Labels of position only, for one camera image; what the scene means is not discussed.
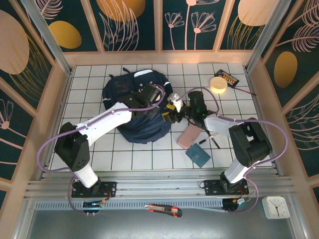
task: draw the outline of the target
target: navy backpack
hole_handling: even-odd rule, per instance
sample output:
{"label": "navy backpack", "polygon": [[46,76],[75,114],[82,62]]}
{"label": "navy backpack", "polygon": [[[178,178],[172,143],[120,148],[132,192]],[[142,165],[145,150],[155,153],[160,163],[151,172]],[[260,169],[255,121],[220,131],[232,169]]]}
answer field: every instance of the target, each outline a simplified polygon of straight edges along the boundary
{"label": "navy backpack", "polygon": [[158,113],[152,119],[142,116],[117,127],[128,142],[144,144],[155,142],[165,136],[170,130],[170,123],[165,122],[161,114],[168,104],[167,97],[173,92],[173,89],[166,76],[160,72],[149,70],[150,72],[146,74],[141,74],[142,71],[130,73],[125,68],[123,68],[123,71],[128,74],[117,77],[110,75],[111,79],[102,92],[104,107],[108,110],[116,102],[120,101],[123,96],[143,90],[148,83],[163,86],[166,95],[159,104]]}

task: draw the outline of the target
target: pink phone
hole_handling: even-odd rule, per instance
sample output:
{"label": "pink phone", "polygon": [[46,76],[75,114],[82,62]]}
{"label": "pink phone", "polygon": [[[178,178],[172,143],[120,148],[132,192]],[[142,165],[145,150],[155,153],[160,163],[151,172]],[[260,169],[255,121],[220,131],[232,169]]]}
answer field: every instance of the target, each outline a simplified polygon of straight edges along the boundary
{"label": "pink phone", "polygon": [[177,140],[177,144],[183,149],[188,149],[197,139],[201,132],[201,128],[190,124],[184,133]]}

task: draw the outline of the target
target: backpack strap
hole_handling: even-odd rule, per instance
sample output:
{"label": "backpack strap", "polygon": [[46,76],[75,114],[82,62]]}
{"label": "backpack strap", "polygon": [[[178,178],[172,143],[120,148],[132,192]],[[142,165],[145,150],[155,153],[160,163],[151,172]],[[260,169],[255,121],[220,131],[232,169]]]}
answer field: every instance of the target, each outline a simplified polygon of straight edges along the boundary
{"label": "backpack strap", "polygon": [[123,67],[122,70],[125,71],[126,73],[130,73],[130,71],[126,69],[125,67]]}

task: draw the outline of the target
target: white tiled floor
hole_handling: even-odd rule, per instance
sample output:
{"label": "white tiled floor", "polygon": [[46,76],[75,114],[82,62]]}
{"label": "white tiled floor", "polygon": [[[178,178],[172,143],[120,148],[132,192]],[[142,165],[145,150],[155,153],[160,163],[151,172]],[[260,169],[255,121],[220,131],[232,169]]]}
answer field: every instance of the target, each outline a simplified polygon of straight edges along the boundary
{"label": "white tiled floor", "polygon": [[[143,69],[157,70],[167,75],[175,93],[182,95],[192,87],[207,87],[214,73],[219,69],[230,72],[239,80],[238,87],[249,90],[243,67],[240,64],[155,64],[155,65],[108,65],[78,66],[71,85],[62,123],[77,124],[102,113],[102,89],[110,80],[109,74],[126,74],[123,67],[131,72]],[[211,95],[203,91],[207,108],[215,110],[216,105]],[[256,109],[250,94],[227,88],[220,95],[215,95],[220,106],[220,113],[235,119],[257,118]],[[94,171],[152,170],[152,169],[189,169],[198,168],[186,156],[185,150],[176,143],[187,128],[187,120],[175,123],[171,131],[156,142],[136,144],[127,142],[117,131],[112,130],[98,139],[90,147],[91,165]],[[195,142],[207,138],[202,132]],[[235,158],[231,140],[217,135],[215,140],[221,147],[217,149],[212,141],[200,146],[212,156],[203,168],[228,167]],[[53,154],[51,169],[65,167],[65,163]]]}

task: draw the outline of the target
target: roll of tape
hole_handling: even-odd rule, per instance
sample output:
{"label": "roll of tape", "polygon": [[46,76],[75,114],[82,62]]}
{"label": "roll of tape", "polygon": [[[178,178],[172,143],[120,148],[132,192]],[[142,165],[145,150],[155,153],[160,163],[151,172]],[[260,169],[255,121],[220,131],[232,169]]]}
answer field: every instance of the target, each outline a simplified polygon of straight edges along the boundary
{"label": "roll of tape", "polygon": [[221,94],[227,88],[227,81],[220,76],[213,77],[210,80],[209,88],[212,92]]}

